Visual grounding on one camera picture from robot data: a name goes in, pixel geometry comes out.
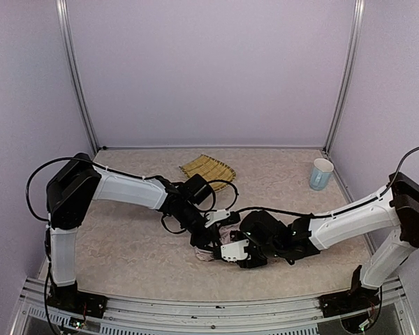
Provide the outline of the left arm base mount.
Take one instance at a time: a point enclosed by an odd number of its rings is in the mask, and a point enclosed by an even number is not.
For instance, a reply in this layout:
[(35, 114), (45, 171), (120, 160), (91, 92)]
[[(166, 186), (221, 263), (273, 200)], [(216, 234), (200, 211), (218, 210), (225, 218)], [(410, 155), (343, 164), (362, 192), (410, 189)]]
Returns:
[(78, 283), (58, 286), (52, 284), (47, 298), (47, 305), (78, 315), (103, 318), (108, 298), (90, 292), (78, 290)]

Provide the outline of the pink folding umbrella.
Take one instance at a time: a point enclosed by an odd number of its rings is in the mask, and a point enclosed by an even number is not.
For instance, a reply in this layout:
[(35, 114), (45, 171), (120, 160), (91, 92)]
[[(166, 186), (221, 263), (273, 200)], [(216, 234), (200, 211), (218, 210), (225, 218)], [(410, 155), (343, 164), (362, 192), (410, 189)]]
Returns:
[[(211, 228), (214, 228), (219, 236), (219, 245), (229, 244), (235, 241), (235, 232), (240, 230), (240, 224), (233, 224), (233, 225), (213, 225)], [(213, 250), (201, 250), (196, 247), (193, 247), (194, 254), (199, 261), (203, 262), (211, 262), (215, 260), (212, 257)]]

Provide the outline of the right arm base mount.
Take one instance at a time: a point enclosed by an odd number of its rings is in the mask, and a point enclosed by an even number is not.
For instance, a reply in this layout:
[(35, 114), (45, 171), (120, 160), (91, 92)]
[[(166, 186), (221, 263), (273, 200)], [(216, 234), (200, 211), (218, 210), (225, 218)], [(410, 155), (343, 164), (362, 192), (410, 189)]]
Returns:
[(321, 295), (318, 298), (324, 318), (343, 315), (379, 305), (380, 289), (364, 288), (360, 281), (362, 266), (353, 272), (351, 287), (348, 290)]

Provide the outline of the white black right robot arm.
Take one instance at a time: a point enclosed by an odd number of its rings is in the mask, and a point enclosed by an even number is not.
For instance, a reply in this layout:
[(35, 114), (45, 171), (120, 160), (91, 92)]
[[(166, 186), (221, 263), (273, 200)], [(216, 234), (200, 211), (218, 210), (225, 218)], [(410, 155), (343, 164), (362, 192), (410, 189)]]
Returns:
[(376, 290), (419, 248), (419, 185), (405, 174), (357, 202), (325, 214), (308, 215), (284, 225), (265, 210), (244, 217), (242, 261), (247, 267), (277, 256), (289, 264), (319, 254), (341, 241), (381, 228), (391, 232), (372, 258), (358, 270), (351, 288)]

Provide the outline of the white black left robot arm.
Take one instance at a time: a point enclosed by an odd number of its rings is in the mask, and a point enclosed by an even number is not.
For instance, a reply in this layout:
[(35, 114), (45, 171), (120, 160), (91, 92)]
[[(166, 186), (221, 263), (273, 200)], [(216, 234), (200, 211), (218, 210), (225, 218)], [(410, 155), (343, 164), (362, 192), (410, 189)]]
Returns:
[(213, 195), (199, 174), (184, 183), (161, 176), (139, 177), (101, 167), (79, 153), (48, 182), (51, 276), (58, 287), (76, 283), (75, 242), (78, 228), (94, 200), (109, 200), (146, 207), (175, 218), (191, 233), (191, 245), (200, 249), (214, 242), (207, 219), (197, 206)]

